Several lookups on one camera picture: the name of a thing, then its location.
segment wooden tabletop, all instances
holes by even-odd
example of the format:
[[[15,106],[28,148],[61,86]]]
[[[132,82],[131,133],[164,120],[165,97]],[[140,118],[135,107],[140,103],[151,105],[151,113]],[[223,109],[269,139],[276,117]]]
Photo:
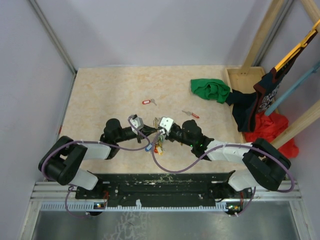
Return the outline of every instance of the wooden tabletop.
[[[144,124],[153,126],[155,117],[169,117],[178,125],[195,119],[202,133],[223,142],[239,142],[229,106],[215,100],[204,100],[190,89],[191,79],[222,79],[224,66],[151,66],[80,68],[70,97],[61,136],[74,140],[98,141],[107,120],[117,118],[123,128],[128,116],[137,114]],[[157,106],[142,101],[155,99]],[[191,111],[200,118],[188,116]],[[138,148],[147,141],[121,142],[126,148]],[[163,155],[156,154],[165,168],[177,171],[197,158],[189,146],[165,140]],[[81,168],[93,173],[163,173],[149,152],[120,150],[111,160],[86,160]],[[219,173],[243,169],[243,165],[222,161],[200,161],[188,173]]]

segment orange hanger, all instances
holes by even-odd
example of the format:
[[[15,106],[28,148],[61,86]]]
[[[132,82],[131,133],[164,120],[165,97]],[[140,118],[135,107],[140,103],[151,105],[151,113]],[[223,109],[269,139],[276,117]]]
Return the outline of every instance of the orange hanger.
[[[284,65],[287,64],[287,62],[289,62],[295,55],[297,55],[297,53],[299,53],[301,48],[305,48],[308,43],[307,41],[309,40],[309,38],[311,36],[313,36],[315,34],[316,27],[320,24],[320,19],[315,23],[315,25],[313,25],[311,31],[305,36],[305,38],[298,43],[297,46],[295,46],[274,68],[276,71],[279,71]]]

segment wooden post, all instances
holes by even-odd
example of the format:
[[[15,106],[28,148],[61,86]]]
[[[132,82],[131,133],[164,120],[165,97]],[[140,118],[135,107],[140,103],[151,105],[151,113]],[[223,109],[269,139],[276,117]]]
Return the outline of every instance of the wooden post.
[[[254,36],[251,48],[244,60],[244,63],[239,69],[239,75],[246,75],[248,73],[284,2],[284,0],[272,0],[272,2],[270,3],[270,6],[262,20],[262,23]]]
[[[313,0],[300,0],[306,13],[315,24],[320,19],[320,10]],[[281,133],[271,144],[276,148],[280,148],[315,120],[320,118],[320,100],[310,107],[302,116],[292,123],[283,133]]]
[[[320,10],[313,0],[300,0],[304,10],[309,15],[311,21],[315,24],[320,19]],[[316,28],[318,33],[320,33],[320,25]]]
[[[320,100],[302,114],[271,143],[276,149],[292,139],[320,117]]]

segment black cloth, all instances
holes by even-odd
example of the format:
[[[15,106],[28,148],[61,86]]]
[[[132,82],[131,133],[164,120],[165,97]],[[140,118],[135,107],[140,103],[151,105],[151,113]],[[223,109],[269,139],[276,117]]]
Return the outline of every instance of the black cloth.
[[[316,34],[317,32],[308,39],[307,43]],[[232,90],[233,92],[230,92],[225,102],[229,106],[233,104],[232,115],[238,125],[239,132],[253,132],[255,130],[256,113],[263,112],[270,106],[282,79],[289,72],[303,49],[304,47],[300,48],[300,51],[280,68],[278,72],[273,67],[270,72],[262,76],[261,80],[253,86],[255,92],[242,93],[234,89]]]

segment white wall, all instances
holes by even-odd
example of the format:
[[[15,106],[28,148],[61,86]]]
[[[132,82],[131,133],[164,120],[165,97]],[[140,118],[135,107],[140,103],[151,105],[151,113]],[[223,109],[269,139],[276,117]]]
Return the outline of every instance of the white wall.
[[[320,7],[320,0],[315,0]],[[293,3],[291,11],[279,29],[274,42],[262,62],[266,71],[276,65],[297,43],[299,43],[313,23],[305,13],[300,1]],[[278,96],[282,95],[304,72],[320,60],[320,34],[302,52],[292,69],[282,81]],[[320,99],[320,71],[310,77],[279,107],[290,123]],[[295,138],[300,153],[292,159],[291,171],[301,188],[304,202],[308,207],[313,225],[320,239],[320,119],[310,125]]]
[[[241,64],[270,0],[37,0],[76,68]]]
[[[0,1],[0,239],[16,240],[73,76],[26,0]]]

